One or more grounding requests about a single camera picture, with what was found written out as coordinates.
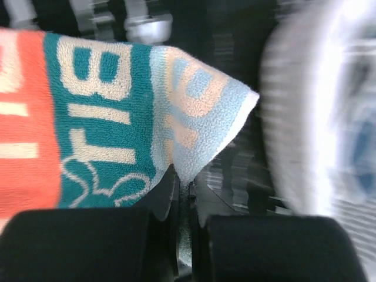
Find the multicolour rabbit letter towel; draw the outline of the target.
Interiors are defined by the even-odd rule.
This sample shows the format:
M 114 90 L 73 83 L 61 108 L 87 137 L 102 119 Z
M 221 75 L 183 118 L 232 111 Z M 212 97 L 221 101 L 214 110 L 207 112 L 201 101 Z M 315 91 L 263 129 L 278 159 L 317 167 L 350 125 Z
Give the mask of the multicolour rabbit letter towel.
M 187 185 L 258 99 L 171 46 L 1 29 L 1 225 L 25 210 L 130 206 L 169 166 Z

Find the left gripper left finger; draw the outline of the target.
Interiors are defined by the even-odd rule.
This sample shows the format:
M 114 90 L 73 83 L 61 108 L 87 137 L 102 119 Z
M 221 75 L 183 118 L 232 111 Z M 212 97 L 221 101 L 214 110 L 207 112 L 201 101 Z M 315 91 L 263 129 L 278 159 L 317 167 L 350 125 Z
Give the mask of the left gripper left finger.
M 174 194 L 179 191 L 179 186 L 179 177 L 171 164 L 160 182 L 136 202 L 135 207 L 147 208 L 157 220 L 165 221 L 169 214 Z

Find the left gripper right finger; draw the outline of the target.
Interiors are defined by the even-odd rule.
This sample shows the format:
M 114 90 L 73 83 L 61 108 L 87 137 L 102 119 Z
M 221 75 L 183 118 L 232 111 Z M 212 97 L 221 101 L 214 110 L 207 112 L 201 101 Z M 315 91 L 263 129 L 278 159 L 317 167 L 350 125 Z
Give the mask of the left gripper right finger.
M 210 216 L 235 216 L 238 212 L 220 198 L 207 184 L 204 173 L 199 173 L 190 192 L 196 196 L 199 226 L 204 227 Z

